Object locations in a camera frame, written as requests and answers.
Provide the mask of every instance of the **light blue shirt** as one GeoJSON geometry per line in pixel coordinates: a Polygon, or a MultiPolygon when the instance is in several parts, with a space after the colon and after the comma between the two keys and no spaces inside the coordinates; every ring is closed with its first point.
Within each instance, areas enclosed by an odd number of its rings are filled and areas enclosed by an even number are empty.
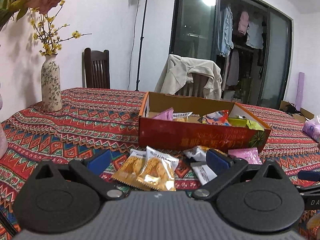
{"type": "Polygon", "coordinates": [[[220,11],[217,55],[227,57],[231,49],[233,49],[232,12],[229,4],[223,11],[220,11]]]}

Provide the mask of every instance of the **cardboard box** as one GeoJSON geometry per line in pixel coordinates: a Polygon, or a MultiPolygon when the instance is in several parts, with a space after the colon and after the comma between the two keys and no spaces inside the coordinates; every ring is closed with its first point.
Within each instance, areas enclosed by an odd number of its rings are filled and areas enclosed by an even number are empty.
{"type": "MultiPolygon", "coordinates": [[[[286,106],[287,105],[293,105],[287,101],[281,101],[279,110],[281,111],[285,111],[286,110],[286,106]]],[[[306,109],[301,108],[300,112],[303,114],[303,116],[298,115],[298,114],[293,114],[292,117],[296,120],[298,120],[299,122],[305,123],[307,119],[311,120],[315,117],[315,115],[309,111],[307,111],[306,109]]]]}
{"type": "Polygon", "coordinates": [[[261,152],[271,132],[271,128],[266,123],[238,103],[197,97],[148,92],[139,115],[139,146],[141,147],[185,150],[203,145],[224,152],[228,149],[257,147],[261,152]],[[245,116],[251,121],[258,122],[264,130],[202,124],[198,122],[199,117],[195,116],[189,117],[188,122],[151,119],[170,107],[173,107],[175,113],[193,112],[200,116],[228,109],[230,118],[236,115],[245,116]]]}

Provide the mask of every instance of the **beige jacket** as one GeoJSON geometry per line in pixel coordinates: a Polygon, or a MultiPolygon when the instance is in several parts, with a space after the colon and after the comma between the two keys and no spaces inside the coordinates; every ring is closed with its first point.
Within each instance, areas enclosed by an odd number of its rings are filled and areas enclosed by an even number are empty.
{"type": "Polygon", "coordinates": [[[174,95],[186,83],[193,83],[192,73],[209,78],[203,89],[204,98],[220,100],[222,78],[220,68],[213,61],[172,54],[162,70],[155,92],[174,95]]]}

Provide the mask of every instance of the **table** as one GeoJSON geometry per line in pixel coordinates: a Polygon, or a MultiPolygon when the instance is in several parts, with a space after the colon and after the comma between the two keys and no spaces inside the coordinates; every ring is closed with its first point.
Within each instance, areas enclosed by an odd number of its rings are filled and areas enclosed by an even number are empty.
{"type": "MultiPolygon", "coordinates": [[[[88,158],[105,149],[118,150],[110,166],[100,175],[110,181],[111,175],[127,159],[131,148],[138,147],[138,113],[145,93],[122,90],[74,88],[62,92],[63,108],[45,114],[40,103],[19,111],[2,123],[9,143],[0,160],[0,209],[18,228],[12,213],[12,203],[25,180],[41,159],[67,163],[75,157],[88,158]]],[[[275,159],[292,182],[310,185],[297,179],[301,169],[320,168],[318,144],[302,132],[303,124],[291,116],[273,109],[244,105],[268,123],[272,133],[260,154],[262,160],[275,159]]],[[[200,183],[181,152],[171,152],[180,158],[176,169],[177,189],[195,189],[200,183]]],[[[119,185],[123,191],[129,187],[119,185]]],[[[315,211],[305,212],[305,222],[315,211]]],[[[312,239],[302,223],[299,232],[312,239]]],[[[9,235],[0,228],[0,239],[9,235]]]]}

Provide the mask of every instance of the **light stand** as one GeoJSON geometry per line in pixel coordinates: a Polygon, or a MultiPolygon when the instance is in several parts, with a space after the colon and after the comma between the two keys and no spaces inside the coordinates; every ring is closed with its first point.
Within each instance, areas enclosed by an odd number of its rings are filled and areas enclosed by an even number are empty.
{"type": "Polygon", "coordinates": [[[136,90],[135,91],[139,91],[139,73],[140,73],[140,61],[141,61],[141,50],[142,50],[142,41],[143,41],[143,29],[144,29],[144,21],[146,18],[146,11],[147,11],[147,2],[148,0],[146,0],[146,3],[144,5],[144,13],[143,13],[143,22],[142,22],[142,30],[141,30],[141,37],[140,37],[140,50],[139,50],[139,60],[138,60],[138,72],[137,72],[137,83],[136,83],[136,90]]]}

